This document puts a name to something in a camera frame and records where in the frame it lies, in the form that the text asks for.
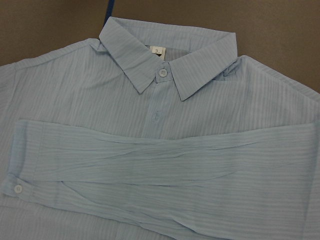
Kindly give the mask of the light blue button shirt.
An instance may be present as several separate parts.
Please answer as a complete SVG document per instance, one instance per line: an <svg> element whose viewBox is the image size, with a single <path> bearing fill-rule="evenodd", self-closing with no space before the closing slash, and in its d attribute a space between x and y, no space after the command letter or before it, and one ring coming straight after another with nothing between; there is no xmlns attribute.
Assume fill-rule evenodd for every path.
<svg viewBox="0 0 320 240"><path fill-rule="evenodd" d="M0 68L3 240L317 240L320 95L236 35L111 17Z"/></svg>

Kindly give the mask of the blue tape grid lines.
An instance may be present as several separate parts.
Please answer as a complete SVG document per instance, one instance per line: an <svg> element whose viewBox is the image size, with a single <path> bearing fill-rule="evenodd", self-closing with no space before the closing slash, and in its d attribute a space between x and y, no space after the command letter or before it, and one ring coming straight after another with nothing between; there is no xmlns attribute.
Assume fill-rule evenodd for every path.
<svg viewBox="0 0 320 240"><path fill-rule="evenodd" d="M104 16L104 21L103 21L103 25L102 25L103 27L107 23L107 20L109 19L109 17L112 16L114 5L115 5L115 0L108 0L108 4L107 4L106 11L105 11L105 16Z"/></svg>

